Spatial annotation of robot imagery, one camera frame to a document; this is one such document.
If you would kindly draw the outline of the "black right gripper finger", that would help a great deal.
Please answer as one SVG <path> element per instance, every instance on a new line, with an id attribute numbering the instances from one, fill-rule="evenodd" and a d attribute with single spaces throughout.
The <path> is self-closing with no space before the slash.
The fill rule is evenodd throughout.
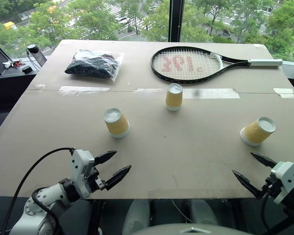
<path id="1" fill-rule="evenodd" d="M 274 168 L 277 165 L 277 162 L 275 162 L 274 160 L 272 160 L 271 158 L 260 154 L 260 153 L 255 153 L 255 152 L 251 152 L 250 153 L 257 161 L 259 161 L 261 164 L 263 164 L 264 166 L 270 167 L 270 168 Z"/>
<path id="2" fill-rule="evenodd" d="M 238 181 L 250 192 L 253 194 L 253 196 L 259 200 L 262 198 L 262 193 L 260 190 L 258 190 L 255 186 L 253 186 L 249 179 L 247 179 L 244 175 L 239 173 L 238 171 L 232 169 L 233 174 L 238 179 Z"/>

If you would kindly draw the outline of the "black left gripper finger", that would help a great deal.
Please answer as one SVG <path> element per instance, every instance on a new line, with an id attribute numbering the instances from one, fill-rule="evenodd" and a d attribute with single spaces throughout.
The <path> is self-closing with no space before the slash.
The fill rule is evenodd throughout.
<path id="1" fill-rule="evenodd" d="M 128 165 L 115 172 L 114 175 L 108 181 L 105 182 L 105 189 L 109 191 L 115 185 L 117 185 L 127 175 L 131 167 L 132 165 Z"/>
<path id="2" fill-rule="evenodd" d="M 116 150 L 107 151 L 94 158 L 94 166 L 101 165 L 111 159 L 117 153 Z"/>

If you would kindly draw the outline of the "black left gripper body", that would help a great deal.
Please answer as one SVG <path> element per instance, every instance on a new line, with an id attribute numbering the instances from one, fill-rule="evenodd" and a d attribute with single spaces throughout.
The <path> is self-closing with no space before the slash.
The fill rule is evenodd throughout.
<path id="1" fill-rule="evenodd" d="M 97 190 L 104 190 L 105 182 L 99 178 L 99 172 L 95 167 L 92 167 L 89 176 L 87 177 L 88 188 L 91 193 Z"/>

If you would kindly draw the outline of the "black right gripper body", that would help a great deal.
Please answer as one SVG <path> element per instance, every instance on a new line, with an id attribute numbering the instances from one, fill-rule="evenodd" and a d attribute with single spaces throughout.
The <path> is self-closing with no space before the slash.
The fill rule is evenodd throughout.
<path id="1" fill-rule="evenodd" d="M 265 179 L 265 184 L 262 186 L 262 196 L 266 193 L 271 197 L 277 197 L 281 192 L 282 182 L 277 179 L 274 175 L 270 175 Z"/>

